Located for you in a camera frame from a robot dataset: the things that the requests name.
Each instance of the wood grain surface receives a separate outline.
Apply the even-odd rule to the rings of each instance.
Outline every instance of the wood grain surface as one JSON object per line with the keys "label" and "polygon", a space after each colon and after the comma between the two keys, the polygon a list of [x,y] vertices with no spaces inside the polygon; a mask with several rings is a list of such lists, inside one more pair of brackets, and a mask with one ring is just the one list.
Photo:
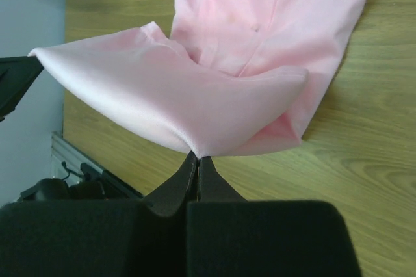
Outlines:
{"label": "wood grain surface", "polygon": [[[173,0],[67,0],[66,38],[153,20],[169,35],[173,15]],[[365,276],[416,276],[415,67],[416,0],[368,0],[303,145],[216,158],[218,171],[250,200],[333,203],[346,219]],[[64,138],[145,194],[185,158],[124,130],[69,93]]]}

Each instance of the pink cloth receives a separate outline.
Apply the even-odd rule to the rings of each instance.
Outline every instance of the pink cloth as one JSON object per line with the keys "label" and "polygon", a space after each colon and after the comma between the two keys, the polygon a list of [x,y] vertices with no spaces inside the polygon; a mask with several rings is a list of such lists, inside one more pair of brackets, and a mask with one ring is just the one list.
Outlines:
{"label": "pink cloth", "polygon": [[254,155],[298,145],[365,0],[175,0],[155,23],[34,49],[69,91],[168,148]]}

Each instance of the black cable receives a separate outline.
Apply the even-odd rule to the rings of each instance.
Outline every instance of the black cable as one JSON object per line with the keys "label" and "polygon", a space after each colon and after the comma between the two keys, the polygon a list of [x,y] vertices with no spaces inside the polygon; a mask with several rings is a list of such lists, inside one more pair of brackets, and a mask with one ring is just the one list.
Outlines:
{"label": "black cable", "polygon": [[81,179],[84,179],[84,175],[82,175],[82,174],[80,174],[80,173],[77,173],[76,171],[71,170],[70,168],[68,168],[68,167],[66,166],[66,161],[61,162],[61,165],[62,165],[62,167],[65,169],[65,171],[68,173],[68,175],[67,175],[67,176],[65,176],[64,178],[62,178],[62,181],[64,181],[64,180],[68,179],[68,178],[69,178],[69,176],[70,176],[71,174],[73,174],[73,175],[75,175],[75,176],[77,176],[77,177],[79,177],[79,178],[81,178]]}

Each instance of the gray wall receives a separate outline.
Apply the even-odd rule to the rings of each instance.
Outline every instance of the gray wall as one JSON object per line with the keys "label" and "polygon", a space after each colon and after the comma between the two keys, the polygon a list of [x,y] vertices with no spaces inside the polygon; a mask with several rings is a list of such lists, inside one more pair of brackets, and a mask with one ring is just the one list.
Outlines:
{"label": "gray wall", "polygon": [[[0,0],[0,57],[64,41],[65,0]],[[0,123],[0,205],[50,176],[51,132],[62,129],[62,87],[42,72]]]}

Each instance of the pink fabric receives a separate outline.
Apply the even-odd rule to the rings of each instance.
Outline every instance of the pink fabric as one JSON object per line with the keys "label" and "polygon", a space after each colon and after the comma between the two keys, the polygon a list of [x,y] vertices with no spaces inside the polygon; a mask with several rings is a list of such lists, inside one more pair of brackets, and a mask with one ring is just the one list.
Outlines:
{"label": "pink fabric", "polygon": [[69,91],[181,152],[254,155],[298,145],[365,0],[175,0],[155,23],[34,49]]}

